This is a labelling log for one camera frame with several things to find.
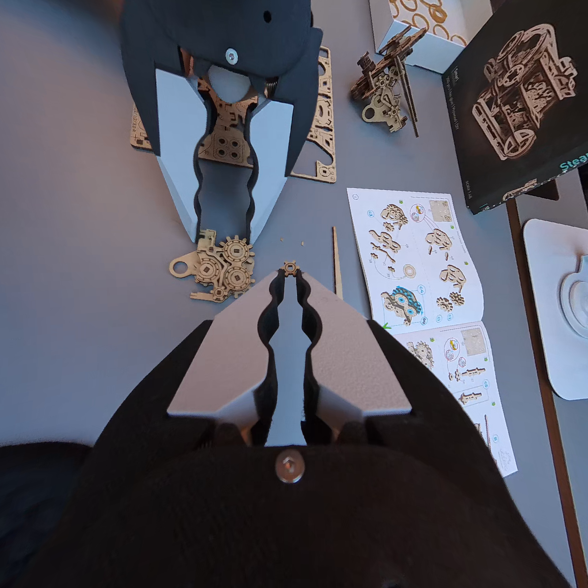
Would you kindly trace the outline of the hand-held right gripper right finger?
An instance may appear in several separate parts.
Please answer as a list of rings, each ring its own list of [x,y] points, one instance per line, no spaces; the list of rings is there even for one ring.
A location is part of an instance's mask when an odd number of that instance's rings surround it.
[[[306,351],[306,443],[328,444],[348,422],[406,414],[412,409],[368,325],[353,307],[307,272],[296,275]]]

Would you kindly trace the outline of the tapered wooden stick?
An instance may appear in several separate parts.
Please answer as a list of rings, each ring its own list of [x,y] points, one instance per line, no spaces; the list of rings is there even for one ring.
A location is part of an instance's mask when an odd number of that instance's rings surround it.
[[[332,227],[332,244],[334,259],[334,292],[338,298],[343,300],[341,263],[339,257],[339,246],[337,241],[337,230],[335,226]]]

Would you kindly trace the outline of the partly built wooden model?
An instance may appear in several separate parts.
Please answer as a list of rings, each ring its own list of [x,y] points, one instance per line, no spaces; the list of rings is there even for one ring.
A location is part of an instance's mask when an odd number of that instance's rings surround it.
[[[418,137],[417,115],[405,61],[413,46],[424,37],[422,28],[408,35],[407,26],[394,35],[380,51],[382,59],[375,63],[368,52],[357,62],[362,76],[352,86],[350,96],[354,100],[370,99],[362,111],[365,122],[386,122],[390,132],[403,128],[411,120],[415,136]]]

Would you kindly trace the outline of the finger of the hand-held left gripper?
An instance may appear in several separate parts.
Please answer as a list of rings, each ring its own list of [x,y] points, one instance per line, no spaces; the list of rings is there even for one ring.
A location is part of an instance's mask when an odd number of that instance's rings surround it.
[[[159,69],[155,72],[160,149],[157,159],[180,220],[195,242],[202,187],[198,149],[214,124],[213,102],[208,92],[199,92],[198,78]]]
[[[286,162],[293,106],[259,98],[249,123],[248,142],[254,153],[251,196],[254,214],[249,240],[256,240],[286,183]]]

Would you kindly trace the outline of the punched wooden parts sheet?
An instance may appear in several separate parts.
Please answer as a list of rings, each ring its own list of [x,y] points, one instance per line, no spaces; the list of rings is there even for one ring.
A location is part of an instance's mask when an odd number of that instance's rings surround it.
[[[319,147],[332,161],[326,164],[317,160],[313,173],[291,172],[290,176],[333,184],[336,181],[336,156],[331,65],[330,49],[321,46],[318,57],[319,89],[316,112],[306,140]],[[198,80],[198,90],[210,94],[217,110],[216,124],[213,131],[202,140],[198,156],[218,163],[251,168],[251,151],[243,138],[239,124],[245,121],[248,106],[256,105],[258,99],[251,98],[235,104],[226,103],[220,100],[203,80]]]

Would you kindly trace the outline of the assembly instruction booklet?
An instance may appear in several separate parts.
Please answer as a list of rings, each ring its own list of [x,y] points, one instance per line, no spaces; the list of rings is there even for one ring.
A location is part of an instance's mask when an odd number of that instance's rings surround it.
[[[517,471],[481,322],[481,281],[450,195],[348,188],[371,315],[449,389],[502,476]]]

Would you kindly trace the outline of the white moulded tray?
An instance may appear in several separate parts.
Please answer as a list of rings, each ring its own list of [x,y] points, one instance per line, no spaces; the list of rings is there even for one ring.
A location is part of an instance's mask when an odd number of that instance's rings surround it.
[[[568,401],[587,398],[587,230],[540,219],[523,228],[548,378]]]

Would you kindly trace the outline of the wooden gear assembly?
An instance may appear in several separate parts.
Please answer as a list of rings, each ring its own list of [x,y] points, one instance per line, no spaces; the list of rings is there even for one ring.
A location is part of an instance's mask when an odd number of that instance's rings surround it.
[[[216,231],[202,230],[196,250],[169,264],[174,277],[193,275],[195,282],[212,287],[209,292],[192,292],[191,299],[221,303],[230,295],[237,298],[254,284],[252,245],[236,235],[216,246],[216,238]]]

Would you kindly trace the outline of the white patterned box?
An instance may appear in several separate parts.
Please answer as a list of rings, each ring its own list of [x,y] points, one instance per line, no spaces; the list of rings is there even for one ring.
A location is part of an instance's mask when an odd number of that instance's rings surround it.
[[[407,64],[443,74],[467,45],[460,1],[369,1],[376,53],[408,25],[425,36],[413,47]]]

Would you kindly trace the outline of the black model kit box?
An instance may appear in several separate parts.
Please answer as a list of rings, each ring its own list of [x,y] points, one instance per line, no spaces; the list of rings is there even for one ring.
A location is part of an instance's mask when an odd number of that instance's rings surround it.
[[[505,1],[443,74],[473,214],[587,163],[587,1]]]

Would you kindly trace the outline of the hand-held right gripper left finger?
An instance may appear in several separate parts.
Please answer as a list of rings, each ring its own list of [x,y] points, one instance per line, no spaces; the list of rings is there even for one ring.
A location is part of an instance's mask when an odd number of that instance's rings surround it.
[[[247,443],[264,446],[277,402],[269,342],[279,327],[285,272],[272,272],[218,313],[171,404],[170,416],[231,423]]]

